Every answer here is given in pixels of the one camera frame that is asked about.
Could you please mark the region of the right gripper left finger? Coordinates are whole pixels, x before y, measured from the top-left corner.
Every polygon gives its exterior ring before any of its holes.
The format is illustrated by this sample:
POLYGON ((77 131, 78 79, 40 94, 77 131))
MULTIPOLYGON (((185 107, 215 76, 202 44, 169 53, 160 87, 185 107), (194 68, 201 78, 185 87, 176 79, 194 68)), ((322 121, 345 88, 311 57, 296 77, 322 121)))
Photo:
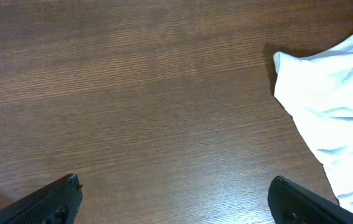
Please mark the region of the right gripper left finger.
POLYGON ((0 224, 74 224, 83 199, 76 174, 38 189, 0 210, 0 224))

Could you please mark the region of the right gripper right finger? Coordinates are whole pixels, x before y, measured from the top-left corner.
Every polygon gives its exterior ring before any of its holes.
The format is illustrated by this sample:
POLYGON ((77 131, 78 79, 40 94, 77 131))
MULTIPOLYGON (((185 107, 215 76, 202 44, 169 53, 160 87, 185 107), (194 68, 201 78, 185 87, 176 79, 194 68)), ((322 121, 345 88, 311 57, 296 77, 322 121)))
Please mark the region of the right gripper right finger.
POLYGON ((280 175, 267 202, 276 224, 353 224, 353 213, 280 175))

